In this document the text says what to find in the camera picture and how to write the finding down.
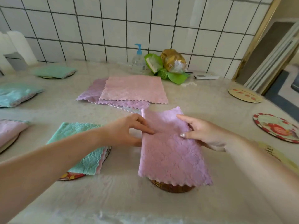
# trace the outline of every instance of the pink cloth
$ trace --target pink cloth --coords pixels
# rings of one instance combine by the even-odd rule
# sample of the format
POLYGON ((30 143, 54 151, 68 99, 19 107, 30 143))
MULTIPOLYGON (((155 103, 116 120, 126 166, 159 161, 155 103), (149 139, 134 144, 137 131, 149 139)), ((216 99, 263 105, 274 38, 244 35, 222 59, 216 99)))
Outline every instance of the pink cloth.
POLYGON ((101 100, 100 97, 105 88, 105 83, 107 78, 105 79, 97 79, 92 85, 83 92, 78 98, 79 100, 87 100, 89 102, 95 104, 103 104, 103 105, 113 105, 113 106, 122 106, 122 107, 131 107, 131 108, 148 108, 150 103, 148 101, 109 101, 109 100, 101 100))
POLYGON ((168 104, 161 78, 147 75, 109 77, 101 99, 168 104))
POLYGON ((176 114, 183 114, 180 107, 164 112, 142 110, 142 116, 156 133, 142 133, 138 175, 172 185, 212 185, 199 144, 180 137, 189 127, 176 114))
POLYGON ((25 130, 28 124, 14 120, 0 120, 0 147, 25 130))

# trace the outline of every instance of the mint green cloth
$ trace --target mint green cloth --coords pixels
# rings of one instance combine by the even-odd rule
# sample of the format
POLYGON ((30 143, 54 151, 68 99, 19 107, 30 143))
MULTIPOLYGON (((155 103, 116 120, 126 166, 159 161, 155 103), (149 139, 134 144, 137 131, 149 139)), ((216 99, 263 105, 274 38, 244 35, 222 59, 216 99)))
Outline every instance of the mint green cloth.
POLYGON ((0 106, 15 107, 42 91, 44 89, 37 85, 24 83, 0 84, 0 106))
POLYGON ((75 72, 76 69, 73 67, 66 67, 60 65, 49 65, 46 67, 39 67, 32 70, 32 74, 36 76, 54 77, 64 79, 68 75, 75 72))
MULTIPOLYGON (((69 137, 71 135, 91 130, 94 128, 101 127, 98 124, 92 123, 68 123, 64 122, 61 124, 59 129, 55 132, 52 138, 47 144, 59 141, 63 138, 69 137)), ((105 147, 98 148, 92 151, 90 154, 85 156, 79 163, 77 163, 73 168, 69 169, 70 172, 82 173, 88 175, 95 175, 97 167, 99 166, 99 161, 101 159, 102 153, 105 147)))

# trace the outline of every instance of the white table surface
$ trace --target white table surface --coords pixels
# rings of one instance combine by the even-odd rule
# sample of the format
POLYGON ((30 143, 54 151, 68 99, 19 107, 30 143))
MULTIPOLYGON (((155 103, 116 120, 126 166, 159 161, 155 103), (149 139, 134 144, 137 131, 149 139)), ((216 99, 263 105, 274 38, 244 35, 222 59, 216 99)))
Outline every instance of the white table surface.
MULTIPOLYGON (((78 71, 63 80, 42 79, 28 72, 0 78, 0 82, 30 82, 45 89, 15 108, 0 109, 1 119, 32 123, 0 155, 0 161, 45 145, 62 122, 106 124, 130 114, 108 105, 75 101, 95 79, 128 74, 124 67, 82 61, 70 61, 67 65, 78 71)), ((253 104, 232 97, 227 92, 232 84, 228 79, 206 81, 190 77, 188 81, 197 86, 183 87, 163 81, 169 104, 151 104, 149 108, 163 111, 179 105, 186 115, 210 120, 247 138, 268 143, 299 165, 298 144, 267 134, 252 120, 254 114, 264 112, 298 124, 289 115, 267 100, 253 104)), ((132 133, 141 135, 135 130, 132 133)), ((227 153, 203 147, 203 154, 214 185, 172 194, 138 176, 140 148, 113 147, 99 175, 56 182, 10 223, 281 223, 227 153)))

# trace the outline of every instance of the blue fabric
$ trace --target blue fabric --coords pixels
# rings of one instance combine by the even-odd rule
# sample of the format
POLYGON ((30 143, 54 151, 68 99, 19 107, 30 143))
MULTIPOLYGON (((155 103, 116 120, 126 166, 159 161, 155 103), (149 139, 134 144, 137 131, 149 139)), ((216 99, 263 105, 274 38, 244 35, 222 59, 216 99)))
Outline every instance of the blue fabric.
MULTIPOLYGON (((98 127, 101 127, 101 125, 92 124, 92 123, 64 122, 61 124, 59 129, 55 132, 55 134, 52 136, 52 138, 48 141, 47 144, 98 127)), ((97 167, 99 166, 99 161, 101 159, 104 149, 105 147, 101 147, 96 149, 95 151, 92 151, 90 154, 85 156, 79 163, 77 163, 73 168, 69 169, 69 171, 74 173, 94 175, 97 171, 97 167)))
POLYGON ((70 72, 75 72, 76 68, 59 66, 59 65, 49 65, 46 67, 39 67, 32 70, 32 74, 36 76, 46 76, 54 77, 59 79, 64 79, 70 72))
POLYGON ((4 107, 15 107, 26 98, 41 93, 44 89, 40 86, 24 83, 3 83, 0 84, 0 105, 4 107))

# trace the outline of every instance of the cloth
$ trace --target cloth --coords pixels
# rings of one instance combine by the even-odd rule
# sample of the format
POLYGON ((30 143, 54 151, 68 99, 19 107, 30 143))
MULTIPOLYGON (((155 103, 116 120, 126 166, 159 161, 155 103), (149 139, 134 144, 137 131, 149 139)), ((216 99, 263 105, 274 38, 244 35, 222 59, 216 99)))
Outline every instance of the cloth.
POLYGON ((161 78, 147 75, 109 77, 100 98, 168 104, 161 78))
MULTIPOLYGON (((64 122, 61 124, 59 129, 55 132, 52 138, 48 141, 47 144, 59 141, 63 138, 69 137, 71 135, 87 131, 90 129, 101 127, 101 125, 92 124, 92 123, 68 123, 64 122)), ((74 173, 83 173, 88 175, 94 175, 99 172, 104 161, 103 156, 105 156, 106 147, 101 147, 92 151, 90 154, 85 156, 79 163, 74 167, 69 169, 69 172, 74 173)))
POLYGON ((66 67, 60 65, 48 65, 46 67, 39 67, 32 70, 32 74, 36 76, 54 77, 64 79, 73 74, 77 70, 73 67, 66 67))
POLYGON ((44 89, 37 85, 24 83, 0 84, 0 106, 15 107, 43 91, 44 89))
POLYGON ((142 116, 156 133, 142 133, 138 175, 172 185, 211 185, 199 144, 180 137, 189 127, 177 114, 183 114, 180 107, 160 113, 142 110, 142 116))
POLYGON ((5 145, 28 127, 28 122, 17 120, 0 120, 0 147, 5 145))
POLYGON ((104 105, 112 105, 112 106, 118 106, 118 107, 129 107, 129 108, 148 108, 150 103, 148 101, 106 101, 100 99, 102 92, 105 88, 105 83, 107 81, 107 78, 105 79, 96 79, 92 85, 79 97, 77 98, 77 101, 79 100, 87 100, 92 103, 96 104, 104 104, 104 105))

